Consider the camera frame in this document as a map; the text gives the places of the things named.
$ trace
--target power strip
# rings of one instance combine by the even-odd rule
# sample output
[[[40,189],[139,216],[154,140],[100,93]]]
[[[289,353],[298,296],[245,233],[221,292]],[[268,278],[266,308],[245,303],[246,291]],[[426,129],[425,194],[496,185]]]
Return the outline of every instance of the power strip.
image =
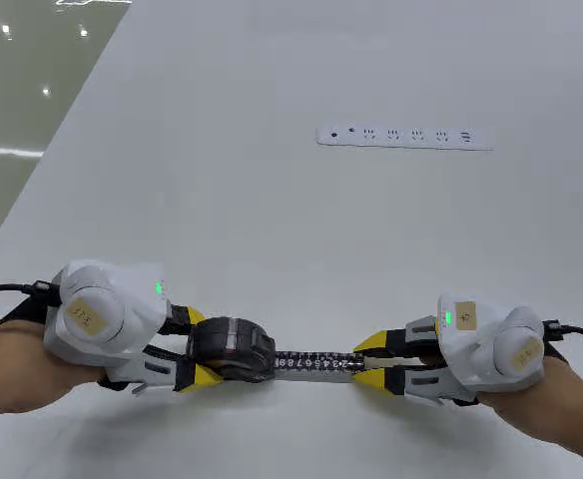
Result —
[[[321,145],[435,150],[492,150],[473,129],[398,128],[369,125],[325,125],[317,130]]]

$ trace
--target white table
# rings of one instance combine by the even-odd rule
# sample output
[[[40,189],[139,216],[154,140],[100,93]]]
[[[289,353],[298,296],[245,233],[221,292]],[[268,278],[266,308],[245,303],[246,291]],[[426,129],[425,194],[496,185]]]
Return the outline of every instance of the white table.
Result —
[[[491,153],[322,147],[477,127]],[[348,350],[443,291],[583,325],[583,2],[135,0],[0,231],[0,281],[158,260],[170,297]],[[0,316],[20,298],[0,296]],[[583,339],[562,346],[583,375]],[[343,384],[0,417],[0,478],[583,477],[482,407]]]

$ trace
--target black strap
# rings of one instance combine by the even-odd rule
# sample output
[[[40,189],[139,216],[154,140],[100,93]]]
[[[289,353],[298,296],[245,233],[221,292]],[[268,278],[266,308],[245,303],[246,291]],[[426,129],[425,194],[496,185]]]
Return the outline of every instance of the black strap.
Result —
[[[15,319],[45,324],[48,315],[48,305],[45,300],[33,296],[28,297],[21,304],[8,312],[1,320],[0,325]]]

